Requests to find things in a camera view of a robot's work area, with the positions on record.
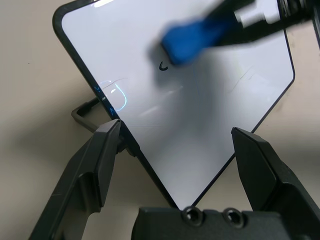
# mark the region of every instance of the blue sponge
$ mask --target blue sponge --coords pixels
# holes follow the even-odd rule
[[[235,17],[214,20],[206,18],[168,30],[161,44],[172,64],[182,65],[194,60],[202,49],[213,47],[233,26]]]

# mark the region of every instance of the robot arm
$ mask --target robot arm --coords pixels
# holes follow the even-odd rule
[[[313,20],[320,43],[320,0],[278,0],[278,21],[269,24],[263,16],[255,23],[243,27],[235,11],[254,2],[225,0],[204,19],[169,28],[161,44],[171,63],[187,64],[205,48],[250,43],[308,20]]]

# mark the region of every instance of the black metal stand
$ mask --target black metal stand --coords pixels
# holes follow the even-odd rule
[[[81,106],[78,106],[75,110],[71,112],[71,116],[73,119],[83,126],[84,128],[88,129],[90,132],[94,133],[99,126],[95,125],[94,123],[90,122],[89,120],[86,120],[84,116],[91,111],[91,109],[96,106],[98,103],[100,103],[98,98],[94,98],[90,101],[85,102]]]
[[[71,116],[78,124],[88,129],[90,132],[94,133],[99,128],[99,126],[85,119],[84,116],[87,113],[89,113],[92,110],[92,108],[99,103],[100,103],[99,99],[95,97],[94,99],[87,101],[84,104],[78,106],[75,110],[71,112]],[[125,141],[124,134],[122,134],[122,131],[123,130],[121,129],[119,138],[118,138],[117,153],[121,153],[123,150],[126,149],[131,156],[135,157],[136,155],[133,153],[133,151],[129,149],[128,144]]]

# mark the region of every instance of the black marker mark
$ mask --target black marker mark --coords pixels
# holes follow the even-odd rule
[[[168,67],[167,67],[167,66],[166,66],[165,68],[162,67],[162,64],[163,64],[163,63],[164,63],[163,61],[160,63],[160,66],[159,66],[160,71],[166,71],[166,70],[168,70]]]

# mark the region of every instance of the gray floor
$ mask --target gray floor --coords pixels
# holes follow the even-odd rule
[[[71,110],[93,97],[52,29],[64,0],[4,1],[0,8],[0,239],[26,239],[69,158],[90,137]],[[288,31],[296,78],[256,131],[320,204],[320,51],[311,23]],[[98,108],[91,116],[107,119]],[[116,164],[105,208],[83,239],[130,239],[138,207],[167,203],[136,158]],[[198,207],[250,210],[233,161]]]

